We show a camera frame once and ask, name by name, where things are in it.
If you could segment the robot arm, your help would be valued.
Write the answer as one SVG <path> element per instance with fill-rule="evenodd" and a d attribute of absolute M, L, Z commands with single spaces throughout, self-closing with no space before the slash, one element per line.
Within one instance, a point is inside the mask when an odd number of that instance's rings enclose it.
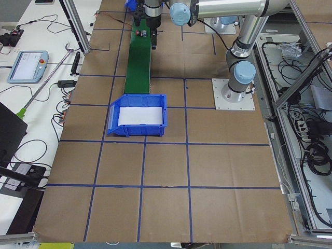
<path fill-rule="evenodd" d="M 222 88 L 223 98 L 230 103 L 241 102 L 253 81 L 256 69 L 247 61 L 268 17 L 284 9 L 288 1 L 169 1 L 169 15 L 177 26 L 189 26 L 204 18 L 244 16 L 239 35 L 226 54 L 230 70 L 228 83 Z"/>

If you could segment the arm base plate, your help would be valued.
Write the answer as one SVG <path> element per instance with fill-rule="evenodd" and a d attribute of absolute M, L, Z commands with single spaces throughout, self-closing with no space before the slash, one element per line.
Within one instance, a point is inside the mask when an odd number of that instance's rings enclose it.
<path fill-rule="evenodd" d="M 255 105 L 250 87 L 243 93 L 232 92 L 229 79 L 212 78 L 212 88 L 216 110 L 254 111 Z"/>

